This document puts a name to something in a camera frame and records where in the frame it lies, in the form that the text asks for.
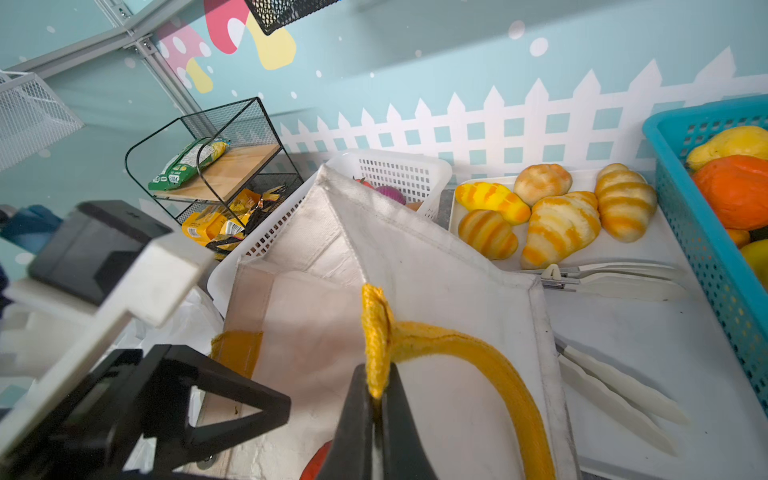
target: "white plastic bag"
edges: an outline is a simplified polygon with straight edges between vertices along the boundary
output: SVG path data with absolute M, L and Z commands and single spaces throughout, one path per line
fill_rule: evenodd
M 291 397 L 290 420 L 220 458 L 227 470 L 212 475 L 299 478 L 333 437 L 353 369 L 365 361 L 360 291 L 371 283 L 397 320 L 457 329 L 506 355 L 539 408 L 558 478 L 578 478 L 534 276 L 502 272 L 431 221 L 325 166 L 295 215 L 266 260 L 241 261 L 225 328 L 263 330 L 252 378 Z M 432 356 L 399 371 L 438 478 L 524 478 L 505 404 L 474 366 Z

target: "white picket fence mural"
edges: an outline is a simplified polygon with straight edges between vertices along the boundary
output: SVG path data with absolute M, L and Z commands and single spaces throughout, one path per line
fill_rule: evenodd
M 610 162 L 620 161 L 638 170 L 653 170 L 652 158 L 636 158 L 644 136 L 642 124 L 650 116 L 653 106 L 659 103 L 684 101 L 685 106 L 694 106 L 718 101 L 723 96 L 768 93 L 768 74 L 748 77 L 734 77 L 736 65 L 730 48 L 726 48 L 711 63 L 699 72 L 693 83 L 662 86 L 661 73 L 656 61 L 648 66 L 630 83 L 625 92 L 601 94 L 601 86 L 593 71 L 589 71 L 574 90 L 572 98 L 549 100 L 549 93 L 541 80 L 537 80 L 528 92 L 525 103 L 506 106 L 495 87 L 485 99 L 484 107 L 478 111 L 466 111 L 457 94 L 448 106 L 445 115 L 432 115 L 427 105 L 419 100 L 415 118 L 403 120 L 400 113 L 389 106 L 387 122 L 377 124 L 370 114 L 362 110 L 360 126 L 351 126 L 339 113 L 339 128 L 329 129 L 322 119 L 317 119 L 317 132 L 311 132 L 299 122 L 299 133 L 292 134 L 285 125 L 280 125 L 280 138 L 292 153 L 300 150 L 317 152 L 315 141 L 323 141 L 327 154 L 318 155 L 325 160 L 337 151 L 334 139 L 342 138 L 348 148 L 365 147 L 358 145 L 356 137 L 365 136 L 370 148 L 401 151 L 438 156 L 441 152 L 452 152 L 454 173 L 461 183 L 473 174 L 487 174 L 489 177 L 516 173 L 531 164 L 541 163 L 545 146 L 565 145 L 562 164 L 569 169 L 599 168 Z M 593 130 L 596 112 L 606 108 L 622 108 L 618 126 L 604 130 Z M 546 133 L 547 116 L 570 114 L 568 130 L 563 133 Z M 505 120 L 523 118 L 525 133 L 522 136 L 506 137 Z M 470 140 L 468 125 L 485 124 L 485 138 Z M 450 128 L 450 141 L 435 139 L 436 127 Z M 409 145 L 406 132 L 417 130 L 420 144 Z M 383 147 L 379 134 L 390 134 L 392 146 Z M 591 143 L 613 142 L 610 158 L 587 160 Z M 505 163 L 505 148 L 522 147 L 522 162 Z M 485 164 L 470 164 L 470 151 L 485 150 Z

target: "mushroom mural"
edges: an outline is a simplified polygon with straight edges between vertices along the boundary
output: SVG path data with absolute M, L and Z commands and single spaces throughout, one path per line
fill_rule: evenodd
M 276 70 L 293 62 L 296 42 L 291 34 L 281 28 L 266 36 L 243 0 L 204 0 L 204 7 L 210 40 L 223 53 L 236 52 L 247 29 L 266 70 Z
M 194 87 L 201 94 L 214 89 L 213 81 L 195 60 L 196 57 L 210 57 L 210 47 L 192 27 L 183 24 L 179 18 L 173 18 L 157 30 L 157 36 L 160 39 L 157 49 L 185 87 L 192 88 L 194 82 Z

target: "white plastic utensil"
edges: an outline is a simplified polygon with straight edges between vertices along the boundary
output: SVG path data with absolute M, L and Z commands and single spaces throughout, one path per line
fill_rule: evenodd
M 543 273 L 545 270 L 521 270 L 523 273 Z M 655 276 L 675 280 L 683 276 L 682 270 L 675 266 L 652 262 L 603 262 L 580 266 L 561 266 L 560 273 L 569 278 L 584 278 L 598 272 L 627 273 L 633 275 Z
M 582 278 L 542 279 L 541 283 L 550 289 L 650 302 L 678 300 L 688 296 L 688 291 L 672 280 L 615 272 L 597 272 Z
M 558 352 L 567 359 L 579 365 L 590 375 L 600 379 L 616 393 L 631 400 L 648 412 L 658 415 L 671 422 L 687 425 L 690 420 L 677 406 L 677 403 L 656 389 L 638 382 L 634 377 L 620 372 L 613 366 L 603 363 L 574 347 L 569 346 L 558 337 L 554 338 Z
M 677 456 L 672 439 L 647 415 L 631 406 L 627 400 L 612 392 L 600 380 L 588 375 L 584 369 L 565 356 L 560 355 L 558 360 L 560 361 L 560 373 L 568 385 L 645 442 L 664 453 Z

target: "purple toy vegetable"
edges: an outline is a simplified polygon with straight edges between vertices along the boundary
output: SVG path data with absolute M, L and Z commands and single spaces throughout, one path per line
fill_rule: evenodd
M 376 191 L 385 197 L 393 199 L 398 204 L 406 204 L 406 198 L 400 193 L 400 190 L 394 187 L 390 187 L 389 185 L 382 185 L 381 187 L 376 188 Z

